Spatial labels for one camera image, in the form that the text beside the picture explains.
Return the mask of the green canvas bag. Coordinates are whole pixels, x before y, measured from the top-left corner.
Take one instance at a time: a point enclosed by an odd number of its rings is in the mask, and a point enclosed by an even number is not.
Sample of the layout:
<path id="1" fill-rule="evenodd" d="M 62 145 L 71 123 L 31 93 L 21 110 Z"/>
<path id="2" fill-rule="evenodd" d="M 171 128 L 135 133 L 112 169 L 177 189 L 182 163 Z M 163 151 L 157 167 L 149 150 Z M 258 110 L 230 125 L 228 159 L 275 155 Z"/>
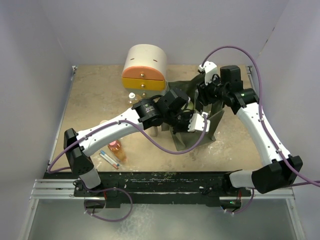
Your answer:
<path id="1" fill-rule="evenodd" d="M 197 84 L 202 83 L 205 77 L 201 74 L 196 75 L 192 80 L 189 81 L 173 81 L 168 83 L 168 88 L 178 88 L 184 91 L 190 98 L 191 101 L 195 102 L 195 95 Z M 213 143 L 216 141 L 215 132 L 217 127 L 224 115 L 225 110 L 223 109 L 223 103 L 217 101 L 213 104 L 209 104 L 202 109 L 204 112 L 208 113 L 208 120 L 210 121 L 209 132 L 207 132 L 203 139 L 198 144 L 199 146 Z M 168 131 L 171 134 L 173 143 L 177 151 L 184 151 L 191 148 L 200 138 L 202 132 L 177 132 L 173 133 L 173 128 L 166 123 L 161 125 L 161 131 Z"/>

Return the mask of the amber bottle white cap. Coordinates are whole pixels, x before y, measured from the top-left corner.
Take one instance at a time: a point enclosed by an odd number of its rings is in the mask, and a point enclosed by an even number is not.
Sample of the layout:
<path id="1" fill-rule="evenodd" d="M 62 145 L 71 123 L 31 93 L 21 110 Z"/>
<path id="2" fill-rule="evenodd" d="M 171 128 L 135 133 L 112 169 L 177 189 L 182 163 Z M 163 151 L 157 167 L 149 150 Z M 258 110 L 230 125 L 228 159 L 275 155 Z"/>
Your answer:
<path id="1" fill-rule="evenodd" d="M 135 103 L 137 103 L 139 101 L 139 96 L 136 95 L 134 92 L 130 92 L 129 95 L 128 95 L 128 105 L 129 106 L 132 106 L 134 105 Z"/>

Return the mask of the green pump lotion bottle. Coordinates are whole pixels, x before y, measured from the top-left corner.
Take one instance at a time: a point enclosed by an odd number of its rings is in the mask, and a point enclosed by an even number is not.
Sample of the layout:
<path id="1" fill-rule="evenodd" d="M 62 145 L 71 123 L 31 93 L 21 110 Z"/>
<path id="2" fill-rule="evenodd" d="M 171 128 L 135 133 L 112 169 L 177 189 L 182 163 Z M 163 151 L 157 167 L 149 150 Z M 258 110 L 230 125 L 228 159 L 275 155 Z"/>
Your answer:
<path id="1" fill-rule="evenodd" d="M 192 111 L 193 109 L 194 109 L 194 104 L 193 104 L 192 101 L 190 101 L 190 102 L 188 103 L 187 107 L 186 107 L 186 110 Z"/>

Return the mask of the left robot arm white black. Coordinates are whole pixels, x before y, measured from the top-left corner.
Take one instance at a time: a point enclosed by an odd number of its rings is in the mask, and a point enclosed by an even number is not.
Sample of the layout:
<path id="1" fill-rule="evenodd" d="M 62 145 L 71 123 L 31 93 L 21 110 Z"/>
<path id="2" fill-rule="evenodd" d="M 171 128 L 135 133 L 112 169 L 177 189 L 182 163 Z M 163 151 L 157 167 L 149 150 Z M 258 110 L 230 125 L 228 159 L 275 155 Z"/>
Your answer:
<path id="1" fill-rule="evenodd" d="M 172 132 L 192 132 L 195 111 L 189 109 L 190 98 L 173 88 L 165 95 L 143 98 L 120 115 L 95 127 L 64 133 L 64 150 L 73 174 L 77 175 L 91 196 L 103 191 L 103 184 L 91 156 L 106 145 L 133 133 L 167 124 Z"/>

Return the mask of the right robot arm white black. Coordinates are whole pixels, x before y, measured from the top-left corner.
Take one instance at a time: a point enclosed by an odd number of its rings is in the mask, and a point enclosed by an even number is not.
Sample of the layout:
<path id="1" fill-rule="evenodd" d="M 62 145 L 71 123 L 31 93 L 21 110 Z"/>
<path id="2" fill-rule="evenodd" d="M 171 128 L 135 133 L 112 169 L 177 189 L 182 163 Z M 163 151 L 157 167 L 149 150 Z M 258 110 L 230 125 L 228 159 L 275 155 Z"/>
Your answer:
<path id="1" fill-rule="evenodd" d="M 203 81 L 197 84 L 197 101 L 203 106 L 221 102 L 247 128 L 259 153 L 262 167 L 257 170 L 237 170 L 227 173 L 222 190 L 228 196 L 240 188 L 256 189 L 265 194 L 291 186 L 303 166 L 300 156 L 292 156 L 281 143 L 263 111 L 259 97 L 252 88 L 244 88 L 241 70 L 236 65 L 218 68 L 213 62 L 199 65 Z"/>

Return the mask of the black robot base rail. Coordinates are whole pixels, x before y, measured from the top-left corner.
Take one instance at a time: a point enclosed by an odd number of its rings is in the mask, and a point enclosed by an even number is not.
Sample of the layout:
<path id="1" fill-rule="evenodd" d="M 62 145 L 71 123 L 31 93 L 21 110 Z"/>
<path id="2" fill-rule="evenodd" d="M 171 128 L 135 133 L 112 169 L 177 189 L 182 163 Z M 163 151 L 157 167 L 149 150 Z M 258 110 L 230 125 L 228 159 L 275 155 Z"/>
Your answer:
<path id="1" fill-rule="evenodd" d="M 106 208 L 122 204 L 205 205 L 207 207 L 240 208 L 241 198 L 250 190 L 234 188 L 224 171 L 153 171 L 100 172 L 101 185 L 86 190 L 71 172 L 45 173 L 44 179 L 71 180 L 73 195 L 104 202 Z"/>

